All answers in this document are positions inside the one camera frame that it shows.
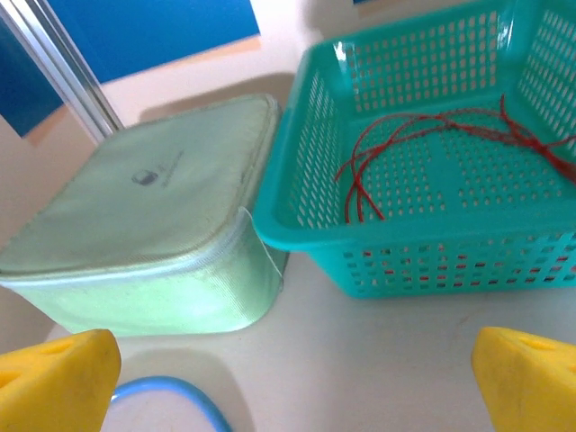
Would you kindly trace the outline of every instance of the blue wall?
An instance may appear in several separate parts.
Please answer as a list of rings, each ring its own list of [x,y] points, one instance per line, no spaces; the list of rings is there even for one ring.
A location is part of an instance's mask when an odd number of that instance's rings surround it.
[[[102,83],[258,34],[250,0],[49,3]]]
[[[0,115],[23,137],[61,105],[48,80],[0,21]]]

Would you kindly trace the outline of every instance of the wall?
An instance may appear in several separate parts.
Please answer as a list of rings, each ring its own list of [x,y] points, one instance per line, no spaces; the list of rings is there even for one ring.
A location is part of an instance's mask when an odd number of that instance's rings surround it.
[[[461,0],[251,0],[258,34],[224,46],[214,42],[215,48],[107,81],[103,90],[126,125],[250,92],[265,91],[283,102],[311,44],[457,3]],[[205,35],[191,26],[189,38],[194,37]]]
[[[49,0],[101,83],[258,34],[250,0]]]
[[[62,105],[62,100],[2,21],[0,70],[0,115],[20,136]]]

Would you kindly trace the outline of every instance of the light green bag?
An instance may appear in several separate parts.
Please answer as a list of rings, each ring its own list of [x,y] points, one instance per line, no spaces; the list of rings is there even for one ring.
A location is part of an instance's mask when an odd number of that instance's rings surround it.
[[[286,260],[249,214],[279,111],[251,95],[117,133],[0,253],[0,284],[72,332],[258,320]]]

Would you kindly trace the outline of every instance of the metal pole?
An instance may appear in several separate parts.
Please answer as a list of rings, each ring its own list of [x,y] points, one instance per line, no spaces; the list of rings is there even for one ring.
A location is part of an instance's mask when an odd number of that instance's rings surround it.
[[[122,129],[94,74],[44,0],[0,0],[0,19],[96,142]]]

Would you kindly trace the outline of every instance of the zipper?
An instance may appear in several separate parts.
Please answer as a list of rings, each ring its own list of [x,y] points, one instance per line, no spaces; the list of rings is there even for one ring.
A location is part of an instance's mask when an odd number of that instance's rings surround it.
[[[143,268],[128,270],[123,272],[111,272],[106,274],[93,274],[81,276],[63,276],[53,277],[49,279],[42,279],[38,277],[37,280],[6,280],[2,279],[0,274],[0,283],[7,288],[48,288],[54,285],[68,285],[68,284],[97,284],[101,282],[125,282],[127,279],[132,281],[144,281],[151,278],[162,276],[179,275],[183,273],[192,272],[201,267],[218,260],[226,255],[239,241],[244,233],[244,229],[248,225],[249,217],[246,213],[248,209],[240,207],[238,214],[232,226],[224,234],[224,237],[217,244],[207,247],[199,256],[194,256],[186,259],[184,262],[172,263],[168,265],[158,265],[153,268]]]

